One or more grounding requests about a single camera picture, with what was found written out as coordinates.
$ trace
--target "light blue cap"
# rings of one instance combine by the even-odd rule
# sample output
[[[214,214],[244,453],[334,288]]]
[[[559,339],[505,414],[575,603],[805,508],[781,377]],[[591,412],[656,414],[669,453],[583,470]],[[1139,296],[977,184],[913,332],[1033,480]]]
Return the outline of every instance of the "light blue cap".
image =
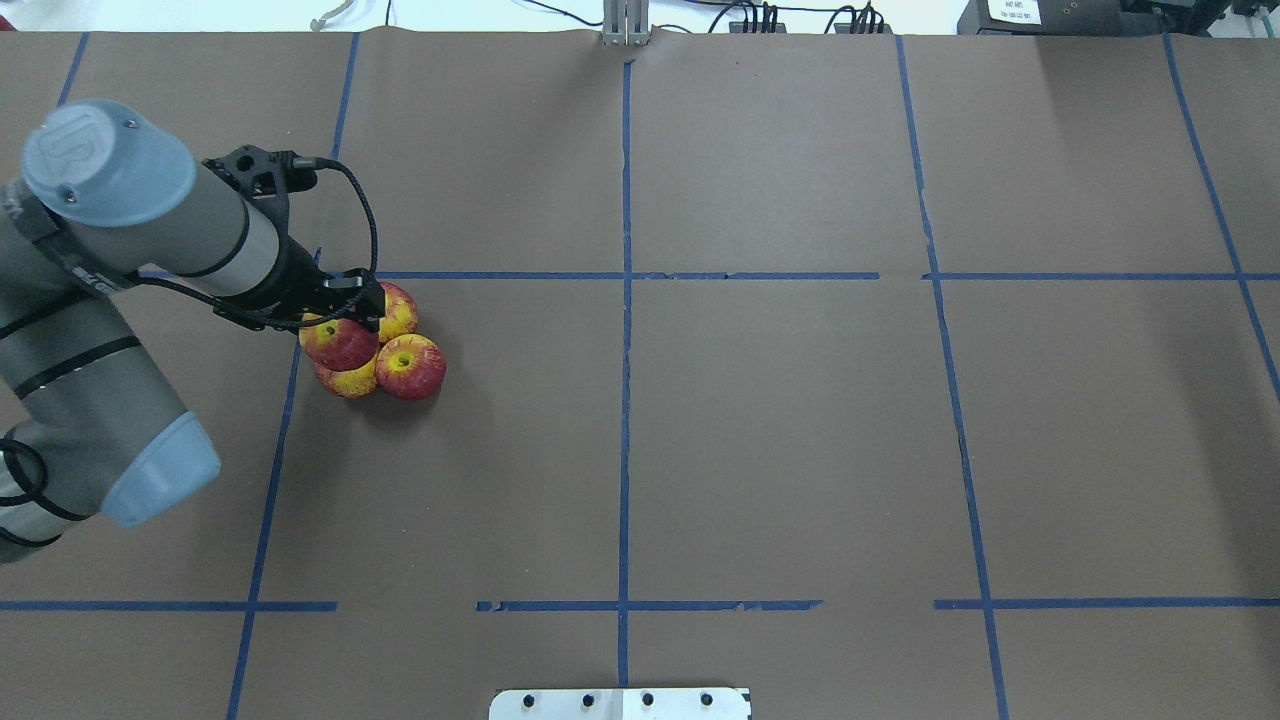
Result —
[[[102,514],[133,528],[178,505],[221,470],[214,443],[195,413],[184,413],[152,439],[102,501]]]
[[[45,117],[22,149],[22,178],[49,209],[120,228],[178,206],[196,160],[177,137],[110,100],[78,100]]]

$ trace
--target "white bracket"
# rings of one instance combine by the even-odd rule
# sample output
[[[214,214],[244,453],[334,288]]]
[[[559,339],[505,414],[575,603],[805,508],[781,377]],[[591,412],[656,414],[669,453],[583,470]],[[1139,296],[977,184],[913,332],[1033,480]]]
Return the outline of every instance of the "white bracket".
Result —
[[[605,45],[649,45],[649,0],[604,0]]]
[[[751,720],[751,692],[737,688],[504,691],[489,720]]]

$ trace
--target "pile of apples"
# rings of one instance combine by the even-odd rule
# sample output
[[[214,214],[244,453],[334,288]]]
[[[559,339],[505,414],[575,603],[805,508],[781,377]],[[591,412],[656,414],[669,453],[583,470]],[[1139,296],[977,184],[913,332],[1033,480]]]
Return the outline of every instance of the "pile of apples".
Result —
[[[393,283],[379,283],[387,310],[378,333],[342,318],[298,331],[315,361],[316,379],[338,397],[369,397],[378,388],[401,400],[426,400],[444,384],[444,354],[417,332],[417,302]],[[303,315],[311,320],[320,315]]]

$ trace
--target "label on black box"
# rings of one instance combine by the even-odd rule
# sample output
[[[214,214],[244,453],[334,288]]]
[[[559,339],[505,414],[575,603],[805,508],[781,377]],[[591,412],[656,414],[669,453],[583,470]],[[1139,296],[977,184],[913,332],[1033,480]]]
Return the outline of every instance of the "label on black box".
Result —
[[[1037,0],[987,0],[991,19],[1006,23],[1038,26],[1039,3]]]

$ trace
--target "white background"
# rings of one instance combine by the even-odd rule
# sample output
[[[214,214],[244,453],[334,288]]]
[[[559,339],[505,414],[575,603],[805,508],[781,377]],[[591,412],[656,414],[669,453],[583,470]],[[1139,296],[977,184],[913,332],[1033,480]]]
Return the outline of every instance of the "white background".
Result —
[[[355,0],[326,29],[349,32],[383,24],[388,0]],[[392,24],[424,31],[554,31],[579,23],[521,0],[392,0]],[[544,0],[599,20],[602,0]],[[865,0],[854,0],[861,5]],[[0,14],[19,29],[49,31],[300,31],[340,0],[0,0]],[[837,8],[841,0],[783,0],[781,5]],[[876,8],[895,32],[954,35],[965,0],[877,0]],[[718,8],[684,0],[650,0],[653,24],[676,23],[705,32]],[[741,19],[741,10],[731,15]],[[822,32],[829,13],[783,10],[787,32]],[[1276,15],[1280,24],[1280,13]],[[728,29],[721,20],[717,32]],[[1265,37],[1257,20],[1228,14],[1211,33],[1217,37]]]

